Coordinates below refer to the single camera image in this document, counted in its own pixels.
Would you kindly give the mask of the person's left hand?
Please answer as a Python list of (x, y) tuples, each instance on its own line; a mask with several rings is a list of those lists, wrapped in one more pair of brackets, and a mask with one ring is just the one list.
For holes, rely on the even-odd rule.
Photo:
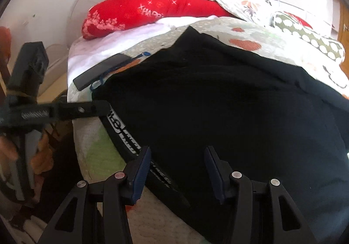
[[(1, 74), (4, 72), (3, 79), (7, 84), (9, 78), (9, 71), (7, 64), (11, 58), (11, 32), (9, 28), (1, 26)], [(49, 138), (46, 131), (43, 132), (41, 140), (38, 143), (38, 151), (31, 159), (30, 164), (33, 168), (34, 174), (41, 174), (53, 168), (53, 152), (49, 145)], [(16, 146), (8, 140), (5, 136), (1, 136), (1, 157), (7, 157), (11, 161), (18, 159)]]

